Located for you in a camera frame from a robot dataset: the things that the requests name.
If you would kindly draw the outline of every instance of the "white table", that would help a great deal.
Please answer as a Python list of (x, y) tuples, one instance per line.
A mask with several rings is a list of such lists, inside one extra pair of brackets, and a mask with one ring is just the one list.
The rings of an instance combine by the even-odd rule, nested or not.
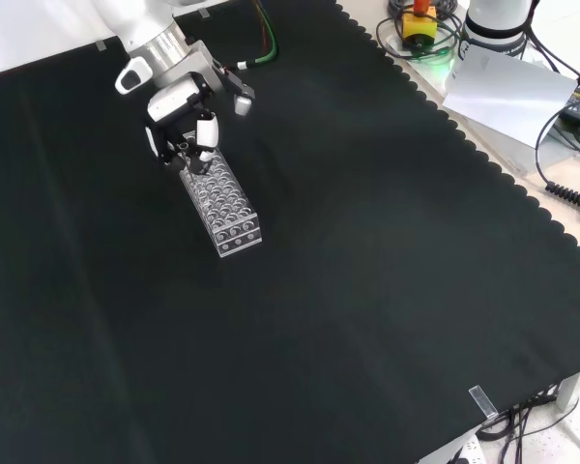
[[(462, 7), (468, 7), (469, 0), (459, 0), (459, 2)], [(375, 38), (376, 24), (388, 15), (387, 0), (337, 0), (337, 3), (373, 38)], [(534, 29), (537, 36), (551, 51), (580, 71), (580, 2), (564, 8), (560, 0), (543, 0), (536, 12)], [(444, 109), (441, 106), (444, 100), (444, 88), (439, 85), (442, 84), (444, 78), (434, 79), (433, 73), (430, 72), (423, 76), (403, 60), (397, 60), (395, 64), (401, 66), (410, 75), (411, 80), (417, 83), (419, 90), (424, 92), (429, 100), (436, 102), (441, 109)], [(572, 72), (566, 69), (563, 69), (562, 73), (572, 78), (575, 77)], [(530, 196), (536, 198), (539, 205), (548, 210), (552, 214), (552, 218), (563, 225), (565, 232), (577, 239), (580, 246), (580, 210), (572, 208), (570, 204), (545, 192), (545, 184), (536, 172), (531, 172), (525, 176), (516, 175), (508, 169), (505, 154), (499, 153), (495, 144), (490, 143), (485, 131), (460, 115), (451, 114), (450, 111), (448, 113), (451, 119), (458, 123), (458, 128), (466, 133), (467, 138), (473, 141), (479, 150), (485, 152), (491, 161), (500, 164), (504, 172), (512, 175), (515, 183), (524, 187)], [(557, 145), (555, 148), (554, 143), (549, 148), (569, 152), (565, 146)], [(570, 189), (580, 190), (580, 156), (569, 157), (553, 164), (544, 169), (544, 172), (550, 180)], [(562, 411), (569, 410), (579, 394), (580, 373), (562, 382), (557, 402), (559, 408)], [(479, 426), (429, 454), (420, 461), (420, 464), (444, 464), (448, 462), (478, 428)]]

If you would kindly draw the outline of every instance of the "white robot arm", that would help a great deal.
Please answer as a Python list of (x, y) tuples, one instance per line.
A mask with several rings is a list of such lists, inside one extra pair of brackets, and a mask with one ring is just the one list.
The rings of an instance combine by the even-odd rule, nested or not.
[[(148, 104), (146, 132), (159, 162), (205, 174), (218, 145), (218, 121), (204, 107), (222, 90), (234, 94), (235, 111), (245, 116), (253, 90), (223, 69), (201, 41), (187, 44), (172, 5), (202, 0), (93, 0), (101, 18), (121, 40), (130, 61), (116, 79), (125, 95), (153, 80), (160, 88)], [(195, 118), (195, 131), (189, 130)]]

